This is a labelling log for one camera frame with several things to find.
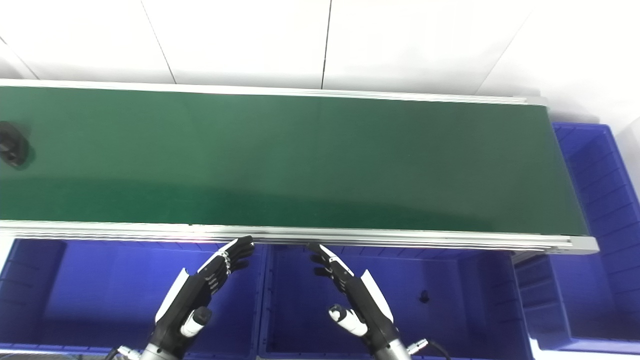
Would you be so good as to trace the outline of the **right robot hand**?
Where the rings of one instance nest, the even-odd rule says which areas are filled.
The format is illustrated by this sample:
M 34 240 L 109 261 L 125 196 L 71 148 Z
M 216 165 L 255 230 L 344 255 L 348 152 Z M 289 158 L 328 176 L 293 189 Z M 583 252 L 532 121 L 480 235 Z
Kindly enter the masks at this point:
M 332 280 L 350 304 L 349 308 L 332 305 L 327 310 L 330 319 L 361 338 L 372 355 L 401 344 L 390 307 L 370 272 L 366 270 L 360 276 L 355 275 L 338 255 L 322 244 L 310 243 L 307 248 L 313 262 L 320 264 L 314 269 L 315 275 Z

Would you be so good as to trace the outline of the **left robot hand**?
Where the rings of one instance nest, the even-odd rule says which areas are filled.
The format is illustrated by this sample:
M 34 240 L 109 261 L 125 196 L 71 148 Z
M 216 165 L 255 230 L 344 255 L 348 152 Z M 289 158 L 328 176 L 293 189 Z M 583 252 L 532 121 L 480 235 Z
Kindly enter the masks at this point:
M 212 297 L 229 276 L 247 268 L 255 251 L 251 235 L 238 237 L 215 251 L 190 274 L 183 268 L 171 285 L 154 319 L 142 360 L 182 360 L 211 320 Z

